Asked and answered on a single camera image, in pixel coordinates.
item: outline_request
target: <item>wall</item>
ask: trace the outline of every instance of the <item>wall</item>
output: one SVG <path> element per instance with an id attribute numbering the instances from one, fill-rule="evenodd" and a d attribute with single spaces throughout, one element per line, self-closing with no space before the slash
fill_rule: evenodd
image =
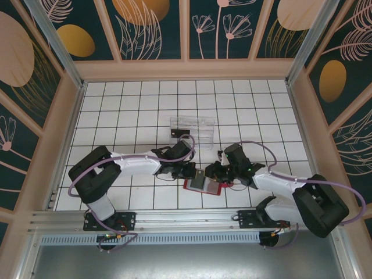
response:
<path id="1" fill-rule="evenodd" d="M 77 87 L 18 1 L 0 3 L 0 274 L 41 210 Z"/>
<path id="2" fill-rule="evenodd" d="M 365 274 L 372 274 L 372 3 L 340 1 L 337 11 L 294 82 L 294 94 L 321 173 L 350 185 L 368 204 L 364 218 L 345 229 Z M 360 202 L 350 192 L 339 194 L 356 215 Z"/>
<path id="3" fill-rule="evenodd" d="M 41 1 L 82 78 L 105 81 L 284 77 L 323 3 Z"/>

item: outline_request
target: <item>clear plastic box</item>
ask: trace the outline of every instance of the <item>clear plastic box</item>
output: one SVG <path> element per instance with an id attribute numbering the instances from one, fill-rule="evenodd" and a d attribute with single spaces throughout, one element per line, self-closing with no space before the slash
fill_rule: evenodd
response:
<path id="1" fill-rule="evenodd" d="M 190 116 L 171 117 L 170 131 L 172 129 L 190 130 L 190 135 L 195 139 L 195 148 L 208 150 L 213 148 L 214 118 L 197 118 Z M 178 138 L 172 138 L 170 131 L 170 143 L 176 144 Z M 191 139 L 185 140 L 189 144 L 192 144 Z"/>

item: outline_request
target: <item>black mounting plate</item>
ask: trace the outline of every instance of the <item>black mounting plate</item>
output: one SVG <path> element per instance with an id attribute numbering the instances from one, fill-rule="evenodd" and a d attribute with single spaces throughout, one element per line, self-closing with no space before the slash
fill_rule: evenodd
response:
<path id="1" fill-rule="evenodd" d="M 240 228 L 278 228 L 281 227 L 280 221 L 269 219 L 263 224 L 256 216 L 256 210 L 239 210 L 238 221 Z"/>
<path id="2" fill-rule="evenodd" d="M 117 213 L 117 221 L 122 221 L 124 225 L 127 227 L 128 231 L 133 231 L 135 227 L 135 212 L 118 212 Z M 123 228 L 121 227 L 120 222 L 116 222 L 112 229 L 121 231 Z M 100 224 L 97 223 L 95 218 L 93 217 L 92 213 L 86 213 L 84 218 L 84 231 L 107 231 L 107 229 L 103 228 Z"/>

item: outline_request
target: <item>gray floor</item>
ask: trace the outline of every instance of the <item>gray floor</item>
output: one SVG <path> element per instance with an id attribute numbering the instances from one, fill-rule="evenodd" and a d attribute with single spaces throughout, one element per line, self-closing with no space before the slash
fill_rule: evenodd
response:
<path id="1" fill-rule="evenodd" d="M 258 244 L 131 245 L 103 254 L 94 246 L 46 246 L 33 279 L 343 278 L 330 241 L 301 232 L 280 251 Z"/>

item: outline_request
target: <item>grid floor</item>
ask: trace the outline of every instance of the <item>grid floor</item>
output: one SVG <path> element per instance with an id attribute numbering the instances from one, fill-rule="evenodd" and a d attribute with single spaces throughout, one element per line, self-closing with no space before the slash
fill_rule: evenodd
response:
<path id="1" fill-rule="evenodd" d="M 280 162 L 274 170 L 312 175 L 284 80 L 89 83 L 54 209 L 86 209 L 80 199 L 67 195 L 67 173 L 86 154 L 100 145 L 126 154 L 166 146 L 170 116 L 215 118 L 213 150 L 197 151 L 193 159 L 202 169 L 217 160 L 221 148 L 253 140 L 275 153 Z M 272 161 L 257 145 L 243 147 L 252 162 Z M 182 180 L 142 175 L 116 180 L 108 197 L 118 210 L 199 209 L 254 207 L 272 194 L 244 188 L 236 184 L 214 196 L 184 190 Z"/>

